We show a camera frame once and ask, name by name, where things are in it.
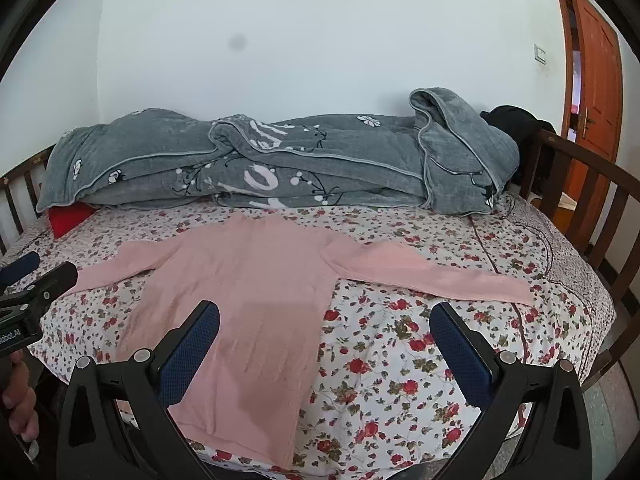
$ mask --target light switch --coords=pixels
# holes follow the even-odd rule
[[[533,47],[534,57],[536,58],[536,61],[539,61],[543,65],[546,65],[546,52],[537,45],[534,45]]]

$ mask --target floral bed sheet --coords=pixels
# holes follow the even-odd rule
[[[32,233],[13,257],[37,251],[39,274],[65,260],[88,266],[111,258],[126,240],[160,240],[223,222],[233,212],[207,201],[154,211],[104,208],[59,240],[49,230]],[[567,358],[581,380],[614,319],[610,297],[595,273],[546,217],[510,194],[487,216],[353,206],[242,212],[252,218],[281,214],[362,243],[398,240],[440,264],[527,280],[535,297],[532,308],[497,301],[450,303],[496,350],[508,349],[530,364]],[[82,355],[110,361],[148,275],[56,301],[42,319],[45,336],[31,352],[66,382]],[[206,462],[277,480],[385,479],[415,463],[450,456],[479,410],[465,403],[434,345],[429,331],[434,301],[402,288],[337,282],[321,328],[319,371],[300,407],[290,470],[197,442],[191,443],[193,449]],[[521,431],[527,413],[522,406],[512,433]]]

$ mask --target finger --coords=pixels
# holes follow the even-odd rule
[[[23,362],[14,365],[9,378],[9,385],[2,392],[2,402],[7,409],[12,409],[22,402],[29,387],[29,369]]]
[[[33,412],[33,414],[31,415],[31,418],[27,422],[27,427],[20,434],[20,436],[25,442],[31,442],[32,440],[36,440],[39,433],[40,433],[40,423],[38,421],[38,412]]]
[[[14,434],[21,434],[25,431],[27,422],[33,415],[33,409],[36,406],[36,392],[33,388],[27,389],[27,394],[20,404],[18,404],[9,416],[9,426]]]
[[[24,351],[22,350],[17,350],[10,355],[11,361],[15,365],[17,365],[20,361],[22,361],[23,357],[24,357]]]

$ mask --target sweater sleeve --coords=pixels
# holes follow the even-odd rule
[[[414,248],[395,242],[361,245],[338,234],[322,257],[342,278],[419,290],[452,300],[494,300],[533,305],[529,283],[479,269],[427,261]]]
[[[184,235],[167,238],[160,242],[144,240],[124,242],[116,257],[80,270],[76,286],[66,294],[112,285],[135,276],[143,270],[157,269],[178,250],[183,240]]]

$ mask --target red pillow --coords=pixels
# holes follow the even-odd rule
[[[50,207],[49,223],[53,230],[54,239],[66,235],[94,213],[95,209],[83,202],[76,202],[65,207]]]

